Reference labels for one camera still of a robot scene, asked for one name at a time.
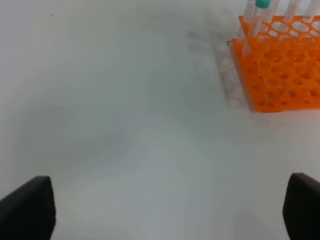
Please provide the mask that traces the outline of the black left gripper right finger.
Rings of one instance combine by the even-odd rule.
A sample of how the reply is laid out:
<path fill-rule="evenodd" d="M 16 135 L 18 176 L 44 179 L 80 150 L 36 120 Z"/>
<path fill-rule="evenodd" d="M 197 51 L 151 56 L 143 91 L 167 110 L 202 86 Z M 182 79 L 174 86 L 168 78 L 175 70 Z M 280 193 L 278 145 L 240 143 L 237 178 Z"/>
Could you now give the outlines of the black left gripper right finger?
<path fill-rule="evenodd" d="M 286 188 L 282 216 L 291 240 L 318 240 L 320 182 L 304 173 L 292 173 Z"/>

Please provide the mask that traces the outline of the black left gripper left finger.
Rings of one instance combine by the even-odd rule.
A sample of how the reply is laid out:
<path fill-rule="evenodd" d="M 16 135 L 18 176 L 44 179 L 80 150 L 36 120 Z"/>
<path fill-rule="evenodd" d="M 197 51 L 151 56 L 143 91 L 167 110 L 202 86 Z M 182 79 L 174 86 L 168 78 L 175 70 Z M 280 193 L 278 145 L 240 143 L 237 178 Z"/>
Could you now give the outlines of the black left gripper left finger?
<path fill-rule="evenodd" d="M 2 240 L 49 240 L 56 205 L 49 176 L 36 176 L 0 200 Z"/>

